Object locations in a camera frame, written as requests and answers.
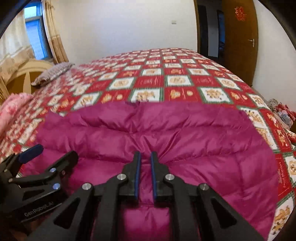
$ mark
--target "blue gripper pad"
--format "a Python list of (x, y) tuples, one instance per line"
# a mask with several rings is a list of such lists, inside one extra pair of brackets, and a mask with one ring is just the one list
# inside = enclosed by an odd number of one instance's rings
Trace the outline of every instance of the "blue gripper pad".
[(138, 154), (137, 171), (135, 176), (135, 198), (139, 198), (139, 184), (140, 184), (140, 168), (141, 168), (141, 153)]
[(152, 188), (153, 188), (153, 198), (156, 200), (157, 196), (157, 186), (156, 186), (156, 175), (153, 154), (151, 154), (151, 175), (152, 175)]
[(29, 161), (33, 160), (35, 157), (39, 156), (43, 152), (43, 146), (38, 144), (33, 146), (32, 148), (20, 153), (19, 162), (22, 164), (26, 164)]

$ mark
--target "window frame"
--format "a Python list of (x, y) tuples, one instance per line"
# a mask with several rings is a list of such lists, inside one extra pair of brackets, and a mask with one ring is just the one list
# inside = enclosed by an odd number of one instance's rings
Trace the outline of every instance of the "window frame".
[(35, 21), (35, 20), (39, 20), (40, 21), (43, 42), (44, 42), (44, 45), (45, 45), (45, 50), (47, 52), (47, 57), (46, 58), (43, 58), (41, 60), (47, 60), (48, 61), (48, 60), (51, 60), (53, 57), (52, 57), (52, 52), (51, 52), (51, 49), (49, 47), (49, 43), (48, 43), (46, 32), (45, 32), (44, 20), (43, 20), (42, 9), (41, 9), (41, 2), (40, 1), (38, 1), (38, 2), (31, 2), (28, 5), (26, 5), (25, 8), (27, 8), (27, 7), (34, 7), (34, 6), (36, 6), (37, 8), (40, 6), (41, 16), (36, 16), (36, 17), (32, 17), (32, 18), (25, 18), (25, 22), (27, 23), (27, 22), (31, 22), (31, 21)]

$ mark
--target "bedspread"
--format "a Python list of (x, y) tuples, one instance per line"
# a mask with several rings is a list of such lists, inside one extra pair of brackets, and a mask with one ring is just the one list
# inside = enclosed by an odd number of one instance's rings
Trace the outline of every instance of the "bedspread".
[(219, 104), (246, 112), (276, 155), (278, 208), (269, 240), (283, 227), (295, 203), (296, 159), (291, 142), (265, 102), (223, 66), (188, 49), (133, 51), (74, 66), (34, 93), (7, 130), (1, 156), (33, 145), (37, 126), (52, 111), (68, 112), (98, 102), (191, 101)]

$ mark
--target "gray pillow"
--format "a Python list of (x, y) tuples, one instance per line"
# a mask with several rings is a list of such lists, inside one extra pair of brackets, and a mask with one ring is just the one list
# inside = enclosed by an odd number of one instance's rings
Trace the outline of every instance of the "gray pillow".
[(44, 71), (39, 75), (32, 83), (32, 86), (37, 86), (42, 84), (43, 86), (50, 83), (55, 78), (59, 77), (61, 74), (67, 72), (74, 64), (69, 62), (63, 62), (56, 64), (52, 68)]

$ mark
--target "pink blanket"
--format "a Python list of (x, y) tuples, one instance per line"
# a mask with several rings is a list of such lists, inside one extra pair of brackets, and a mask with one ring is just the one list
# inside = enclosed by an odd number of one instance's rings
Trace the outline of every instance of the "pink blanket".
[(278, 195), (276, 160), (243, 111), (188, 102), (97, 104), (64, 118), (49, 113), (36, 142), (44, 151), (24, 165), (25, 175), (43, 172), (68, 151), (79, 154), (69, 192), (106, 182), (141, 152), (139, 205), (121, 207), (120, 241), (172, 240), (169, 209), (153, 202), (152, 151), (186, 183), (208, 183), (268, 236)]
[(32, 98), (32, 95), (26, 93), (11, 94), (0, 106), (0, 136), (7, 129), (14, 115)]

